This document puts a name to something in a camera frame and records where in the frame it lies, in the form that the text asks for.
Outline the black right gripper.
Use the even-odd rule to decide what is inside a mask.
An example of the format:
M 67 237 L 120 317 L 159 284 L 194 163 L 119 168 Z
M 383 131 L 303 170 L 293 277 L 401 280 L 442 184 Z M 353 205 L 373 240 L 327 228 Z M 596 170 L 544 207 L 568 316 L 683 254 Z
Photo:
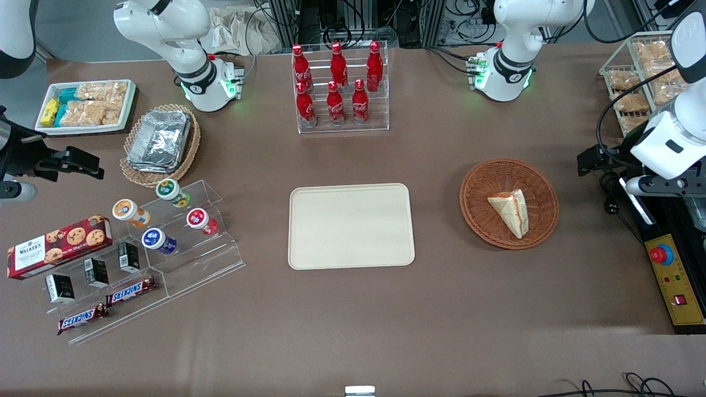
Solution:
M 58 158 L 60 151 L 48 148 L 40 133 L 10 121 L 1 106 L 2 121 L 2 177 L 42 178 L 54 183 L 60 173 L 85 174 L 91 178 L 103 180 L 104 169 L 99 167 L 99 158 L 73 146 L 65 150 L 65 163 Z

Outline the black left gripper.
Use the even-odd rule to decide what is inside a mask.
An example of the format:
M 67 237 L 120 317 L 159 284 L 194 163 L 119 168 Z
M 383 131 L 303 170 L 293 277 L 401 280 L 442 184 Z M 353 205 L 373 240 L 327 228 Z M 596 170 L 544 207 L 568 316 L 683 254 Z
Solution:
M 598 146 L 592 146 L 577 156 L 577 175 L 580 178 L 594 171 L 610 171 L 616 168 L 636 168 L 636 158 L 630 148 L 624 145 L 609 148 L 603 143 L 598 143 Z

